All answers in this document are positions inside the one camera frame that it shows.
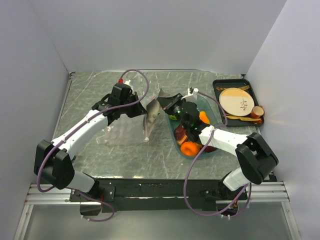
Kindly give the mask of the grey toy fish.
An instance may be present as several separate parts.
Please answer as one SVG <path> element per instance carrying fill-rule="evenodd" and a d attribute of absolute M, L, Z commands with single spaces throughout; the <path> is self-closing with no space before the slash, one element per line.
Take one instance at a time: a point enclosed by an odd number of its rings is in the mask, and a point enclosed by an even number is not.
<path fill-rule="evenodd" d="M 158 118 L 158 115 L 161 111 L 161 105 L 158 101 L 158 97 L 166 98 L 169 94 L 165 92 L 162 88 L 160 88 L 158 96 L 154 97 L 147 105 L 146 105 L 146 111 L 147 114 L 145 115 L 143 119 L 143 131 L 145 135 L 148 135 L 152 132 L 156 120 Z"/>

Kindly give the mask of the clear zip top bag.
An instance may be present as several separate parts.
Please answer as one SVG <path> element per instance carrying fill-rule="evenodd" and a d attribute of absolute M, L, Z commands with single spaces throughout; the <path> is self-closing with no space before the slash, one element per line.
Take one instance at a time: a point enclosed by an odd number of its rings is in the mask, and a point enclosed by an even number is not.
<path fill-rule="evenodd" d="M 159 89 L 153 91 L 149 89 L 146 97 L 141 101 L 141 104 L 146 109 L 147 104 L 159 94 Z M 111 125 L 107 126 L 102 130 L 101 136 L 96 138 L 96 142 L 100 145 L 115 146 L 115 145 L 130 145 L 140 144 L 148 142 L 151 138 L 151 133 L 145 135 L 143 130 L 143 120 L 145 115 L 140 115 L 134 118 L 129 118 L 126 114 L 120 116 L 120 118 L 114 121 Z"/>

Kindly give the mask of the sliced ham piece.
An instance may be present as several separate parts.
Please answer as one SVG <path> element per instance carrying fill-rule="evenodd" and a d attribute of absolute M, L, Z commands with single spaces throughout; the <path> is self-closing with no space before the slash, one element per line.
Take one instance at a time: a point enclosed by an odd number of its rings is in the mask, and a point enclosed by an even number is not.
<path fill-rule="evenodd" d="M 174 138 L 179 146 L 188 141 L 189 138 L 186 134 L 186 130 L 181 124 L 174 130 Z"/>

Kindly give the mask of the orange tangerine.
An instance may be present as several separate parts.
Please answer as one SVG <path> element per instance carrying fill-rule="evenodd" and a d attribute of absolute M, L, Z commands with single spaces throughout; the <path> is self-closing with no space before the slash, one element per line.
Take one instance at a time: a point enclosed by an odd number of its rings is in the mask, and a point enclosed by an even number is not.
<path fill-rule="evenodd" d="M 190 157 L 196 156 L 200 150 L 201 145 L 191 141 L 186 141 L 180 146 L 181 153 Z"/>

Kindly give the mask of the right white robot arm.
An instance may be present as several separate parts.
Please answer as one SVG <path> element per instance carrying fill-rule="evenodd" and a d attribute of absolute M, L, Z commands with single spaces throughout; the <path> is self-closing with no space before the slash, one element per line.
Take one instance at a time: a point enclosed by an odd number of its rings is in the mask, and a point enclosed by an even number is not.
<path fill-rule="evenodd" d="M 259 133 L 236 134 L 204 123 L 196 103 L 185 100 L 180 93 L 157 100 L 167 115 L 177 118 L 191 142 L 237 157 L 239 168 L 228 173 L 218 188 L 222 198 L 232 198 L 239 188 L 249 183 L 261 184 L 278 165 L 278 158 Z"/>

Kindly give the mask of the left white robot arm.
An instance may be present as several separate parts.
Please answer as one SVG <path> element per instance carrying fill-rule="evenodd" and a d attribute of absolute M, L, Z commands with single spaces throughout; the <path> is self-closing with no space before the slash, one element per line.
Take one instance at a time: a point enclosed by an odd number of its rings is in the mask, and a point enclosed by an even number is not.
<path fill-rule="evenodd" d="M 146 113 L 130 83 L 116 83 L 111 93 L 96 102 L 70 130 L 52 141 L 42 140 L 37 145 L 33 170 L 37 180 L 44 180 L 59 190 L 79 190 L 86 200 L 95 200 L 100 193 L 98 181 L 74 170 L 72 160 L 95 134 L 110 126 L 121 115 L 134 118 Z"/>

